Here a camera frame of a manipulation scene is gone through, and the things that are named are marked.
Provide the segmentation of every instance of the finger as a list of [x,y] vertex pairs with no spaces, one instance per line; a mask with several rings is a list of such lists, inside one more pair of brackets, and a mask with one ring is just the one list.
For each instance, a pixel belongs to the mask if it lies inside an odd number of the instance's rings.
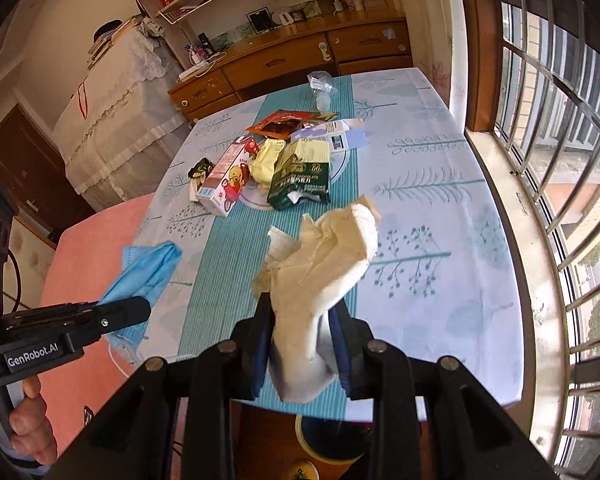
[[13,431],[19,435],[31,433],[45,420],[46,402],[40,396],[35,399],[26,397],[9,415]]
[[54,440],[51,422],[46,418],[35,430],[26,435],[13,435],[11,445],[21,455],[33,456],[46,449]]
[[53,439],[49,446],[46,446],[45,449],[34,454],[32,458],[42,465],[54,464],[58,459],[58,443]]
[[40,379],[37,375],[33,377],[27,377],[22,381],[22,389],[24,390],[24,394],[29,397],[29,399],[35,399],[40,394]]

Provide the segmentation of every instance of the brown wooden door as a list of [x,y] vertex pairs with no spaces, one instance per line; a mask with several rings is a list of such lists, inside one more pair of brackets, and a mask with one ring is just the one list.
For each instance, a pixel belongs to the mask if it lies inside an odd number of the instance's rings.
[[0,182],[20,208],[62,232],[94,214],[64,174],[64,161],[15,107],[0,124]]

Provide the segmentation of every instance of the wooden desk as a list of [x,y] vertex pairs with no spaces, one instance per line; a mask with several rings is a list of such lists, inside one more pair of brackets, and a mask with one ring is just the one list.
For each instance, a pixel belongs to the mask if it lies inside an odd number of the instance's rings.
[[306,82],[313,70],[347,75],[413,66],[404,15],[391,9],[316,16],[235,43],[202,77],[169,94],[190,120]]

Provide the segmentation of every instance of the bolt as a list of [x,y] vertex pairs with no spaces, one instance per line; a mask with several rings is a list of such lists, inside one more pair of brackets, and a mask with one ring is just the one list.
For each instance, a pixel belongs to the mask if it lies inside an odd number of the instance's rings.
[[235,352],[237,348],[238,345],[231,339],[225,339],[224,341],[218,343],[218,350],[222,354],[230,354],[231,352]]
[[445,369],[453,372],[454,370],[458,370],[460,363],[458,359],[455,357],[451,357],[450,355],[445,355],[442,359],[440,359],[440,365]]
[[164,366],[164,361],[159,357],[150,357],[144,363],[144,367],[150,372],[157,372]]
[[379,339],[372,339],[366,344],[366,347],[374,353],[377,352],[381,354],[386,350],[386,343],[384,341],[380,341]]

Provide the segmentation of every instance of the qr code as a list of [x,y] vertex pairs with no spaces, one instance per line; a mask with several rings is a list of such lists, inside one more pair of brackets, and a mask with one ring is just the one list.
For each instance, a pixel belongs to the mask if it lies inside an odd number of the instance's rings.
[[331,143],[333,144],[334,150],[341,150],[344,147],[342,143],[342,136],[340,135],[331,137]]

